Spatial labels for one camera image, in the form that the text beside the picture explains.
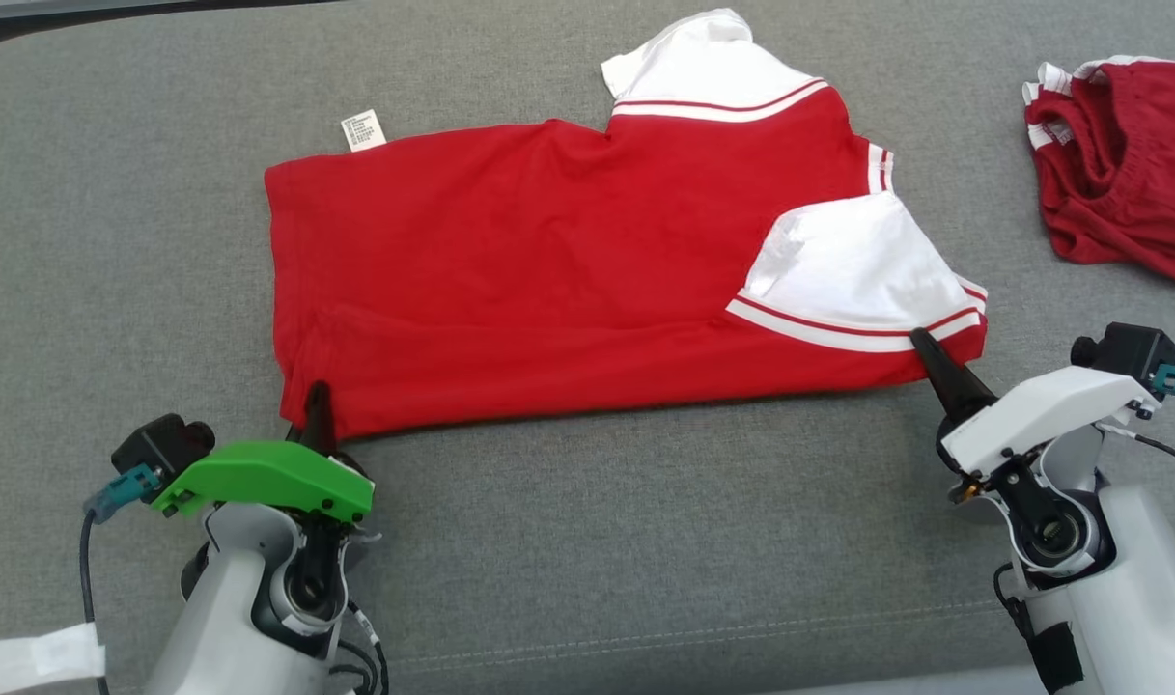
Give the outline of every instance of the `black cable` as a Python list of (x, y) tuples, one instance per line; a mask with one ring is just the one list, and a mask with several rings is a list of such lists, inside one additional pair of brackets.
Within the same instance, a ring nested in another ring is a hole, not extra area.
[(1148, 439), (1148, 436), (1143, 434), (1137, 434), (1134, 436), (1134, 439), (1140, 441), (1141, 445), (1153, 446), (1153, 448), (1162, 453), (1170, 454), (1171, 456), (1175, 457), (1175, 449), (1171, 448), (1171, 446), (1163, 445), (1161, 441), (1157, 441), (1156, 439)]
[[(94, 592), (89, 588), (89, 529), (94, 528), (94, 510), (89, 509), (85, 514), (85, 522), (80, 524), (80, 600), (85, 606), (85, 621), (94, 621)], [(110, 689), (106, 687), (106, 676), (98, 676), (98, 695), (110, 695)]]
[(371, 643), (371, 648), (376, 651), (376, 668), (381, 669), (380, 695), (389, 695), (389, 667), (385, 664), (385, 655), (381, 653), (381, 642)]
[(371, 682), (368, 681), (368, 671), (363, 670), (360, 667), (352, 667), (351, 664), (338, 664), (333, 669), (330, 669), (330, 676), (334, 676), (334, 674), (338, 673), (349, 673), (352, 674), (352, 676), (358, 676), (363, 679), (363, 682), (360, 683), (360, 687), (355, 689), (356, 695), (371, 695)]
[(356, 621), (360, 622), (360, 628), (364, 628), (368, 633), (368, 641), (371, 642), (371, 648), (376, 651), (376, 667), (381, 669), (381, 691), (380, 695), (389, 695), (389, 664), (385, 663), (385, 655), (381, 650), (381, 641), (376, 637), (376, 629), (371, 627), (371, 621), (363, 615), (360, 610), (360, 603), (355, 602), (355, 599), (348, 599), (348, 610), (352, 613)]
[(994, 570), (994, 597), (999, 599), (999, 602), (1007, 607), (1007, 596), (1003, 596), (1003, 590), (1000, 589), (999, 577), (1003, 576), (1003, 573), (1012, 568), (1012, 563), (999, 564), (998, 570)]
[[(371, 674), (371, 677), (368, 679), (367, 695), (371, 695), (371, 693), (374, 693), (374, 690), (376, 689), (376, 664), (371, 663), (371, 656), (368, 655), (368, 651), (364, 651), (360, 647), (356, 647), (354, 643), (344, 641), (344, 639), (340, 639), (338, 640), (338, 647), (343, 647), (345, 650), (351, 651), (352, 655), (356, 655), (357, 659), (361, 660), (361, 661), (363, 661), (363, 664), (365, 664), (365, 667), (368, 667), (368, 673)], [(385, 673), (385, 686), (384, 687), (387, 687), (387, 689), (389, 687), (389, 674), (388, 673)]]

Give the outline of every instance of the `red t-shirt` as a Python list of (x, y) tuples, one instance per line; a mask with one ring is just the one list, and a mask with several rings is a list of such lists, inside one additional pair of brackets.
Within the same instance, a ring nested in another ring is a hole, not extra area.
[(895, 194), (891, 154), (727, 9), (604, 64), (605, 132), (559, 120), (270, 168), (283, 417), (340, 434), (857, 390), (960, 360), (985, 290)]

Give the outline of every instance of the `gray fabric surface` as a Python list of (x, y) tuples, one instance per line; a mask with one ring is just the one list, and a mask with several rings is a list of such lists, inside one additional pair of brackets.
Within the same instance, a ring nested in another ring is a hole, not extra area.
[(45, 14), (110, 12), (145, 5), (182, 0), (0, 0), (0, 19), (34, 18)]
[(1045, 695), (1036, 668), (1002, 667), (953, 671), (893, 681), (812, 687), (777, 695)]
[[(415, 0), (123, 19), (0, 44), (0, 639), (80, 620), (80, 502), (168, 410), (278, 436), (264, 167), (388, 136), (603, 127), (598, 62), (710, 5)], [(1055, 259), (1020, 85), (1042, 59), (1175, 58), (1175, 0), (739, 1), (897, 153), (945, 259), (988, 287), (1001, 390), (1108, 321), (1175, 339), (1175, 285)], [(1003, 534), (946, 514), (924, 385), (376, 439), (380, 552), (352, 577), (398, 694), (745, 693), (1023, 663)], [(1175, 403), (1148, 430), (1175, 443)], [(1175, 461), (1116, 443), (1175, 527)], [(135, 693), (194, 523), (94, 534), (100, 634)], [(49, 693), (88, 694), (92, 683)]]

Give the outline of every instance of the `care label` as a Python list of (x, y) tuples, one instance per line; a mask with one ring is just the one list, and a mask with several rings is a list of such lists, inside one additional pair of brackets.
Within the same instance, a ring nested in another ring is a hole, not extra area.
[(1075, 138), (1072, 127), (1063, 119), (1048, 122), (1047, 129), (1050, 132), (1050, 135), (1055, 136), (1055, 140), (1059, 140), (1059, 145), (1067, 145), (1072, 138)]
[(376, 111), (372, 109), (345, 119), (343, 134), (348, 136), (348, 145), (351, 146), (352, 153), (385, 143), (385, 133), (381, 132), (381, 123), (376, 121)]

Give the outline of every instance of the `white tape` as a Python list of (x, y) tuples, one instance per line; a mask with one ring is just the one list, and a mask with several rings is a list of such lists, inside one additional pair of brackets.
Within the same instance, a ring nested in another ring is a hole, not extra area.
[(360, 624), (360, 628), (363, 628), (363, 630), (368, 633), (368, 636), (370, 637), (376, 636), (376, 629), (371, 628), (371, 620), (368, 620), (368, 616), (363, 615), (363, 612), (351, 612), (351, 615), (355, 616), (356, 621)]
[(304, 637), (311, 637), (313, 634), (322, 634), (328, 630), (328, 628), (315, 628), (315, 626), (308, 624), (304, 621), (297, 619), (295, 613), (290, 613), (289, 616), (282, 620), (283, 628), (291, 630), (295, 634), (303, 634)]
[(1112, 434), (1117, 434), (1120, 436), (1127, 436), (1127, 439), (1135, 439), (1135, 432), (1130, 429), (1123, 429), (1121, 427), (1115, 427), (1113, 423), (1094, 422), (1094, 427), (1102, 432), (1108, 432)]
[(94, 623), (45, 634), (0, 639), (0, 694), (106, 674), (106, 648)]

